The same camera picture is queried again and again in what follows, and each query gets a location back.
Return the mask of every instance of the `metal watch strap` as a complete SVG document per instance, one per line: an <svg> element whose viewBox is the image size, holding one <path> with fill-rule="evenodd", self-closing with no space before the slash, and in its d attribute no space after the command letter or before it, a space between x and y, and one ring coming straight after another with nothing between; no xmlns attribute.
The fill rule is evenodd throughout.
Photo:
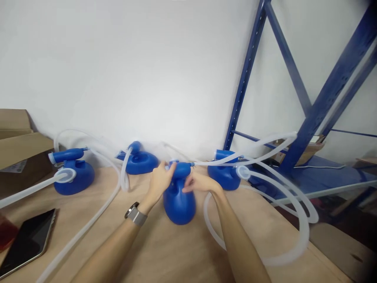
<svg viewBox="0 0 377 283"><path fill-rule="evenodd" d="M133 223L138 226L142 226L147 218L146 215L142 214L136 207L134 207L127 218L131 219Z"/></svg>

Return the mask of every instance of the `wristwatch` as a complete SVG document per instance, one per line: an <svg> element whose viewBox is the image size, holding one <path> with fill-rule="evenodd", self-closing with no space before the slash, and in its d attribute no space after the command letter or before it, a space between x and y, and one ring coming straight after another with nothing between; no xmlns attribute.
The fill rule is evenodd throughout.
<svg viewBox="0 0 377 283"><path fill-rule="evenodd" d="M139 210L137 210L139 203L135 202L131 207L127 210L124 218L129 218L138 226L142 226L147 218L146 215L142 214Z"/></svg>

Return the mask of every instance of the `left hand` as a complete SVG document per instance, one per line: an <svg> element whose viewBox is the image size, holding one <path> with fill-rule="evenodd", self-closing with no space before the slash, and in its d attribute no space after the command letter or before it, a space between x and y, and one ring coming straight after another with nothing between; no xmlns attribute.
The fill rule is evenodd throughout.
<svg viewBox="0 0 377 283"><path fill-rule="evenodd" d="M168 188L172 181L173 173L177 167L177 164L174 162L170 169L166 171L165 169L166 162L162 161L160 165L153 169L149 190L146 193L145 198L149 199L154 204L161 198L164 191Z"/></svg>

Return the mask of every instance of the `wooden table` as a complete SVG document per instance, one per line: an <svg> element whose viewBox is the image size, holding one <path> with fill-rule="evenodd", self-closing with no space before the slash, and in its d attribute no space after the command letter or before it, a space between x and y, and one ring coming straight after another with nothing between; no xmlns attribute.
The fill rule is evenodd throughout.
<svg viewBox="0 0 377 283"><path fill-rule="evenodd" d="M204 168L195 170L206 174ZM46 253L6 277L2 282L35 282L66 243L94 216L117 183L112 168L96 170L94 183L83 192L62 196L52 186L2 210L16 225L52 208L60 209ZM85 261L124 220L126 210L148 190L149 174L130 176L131 192L119 192L109 208L53 275L51 282L70 282ZM239 188L227 197L262 257L279 255L292 248L298 231L259 194ZM118 274L117 282L234 282L226 252L209 233L203 217L205 193L195 192L197 211L187 225L170 222L162 200L153 208ZM221 234L213 199L209 204L213 227ZM6 252L0 254L0 261ZM295 262L267 267L272 282L350 282L311 243Z"/></svg>

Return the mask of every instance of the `hand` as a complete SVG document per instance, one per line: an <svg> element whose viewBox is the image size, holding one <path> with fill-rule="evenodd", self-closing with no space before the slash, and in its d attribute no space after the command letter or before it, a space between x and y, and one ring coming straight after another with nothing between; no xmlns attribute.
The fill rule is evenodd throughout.
<svg viewBox="0 0 377 283"><path fill-rule="evenodd" d="M185 187L182 189L182 192L188 193L192 190L198 190L198 191L210 191L210 192L218 192L222 191L222 188L218 182L216 182L214 179L193 172L190 174L190 176L187 177L185 182Z"/></svg>
<svg viewBox="0 0 377 283"><path fill-rule="evenodd" d="M170 169L166 171L165 169L166 162L162 161L160 165L153 169L150 183L149 183L149 190L146 194L152 202L157 203L157 201L161 198L164 191L168 188L172 181L173 173L177 167L177 164L174 162Z"/></svg>

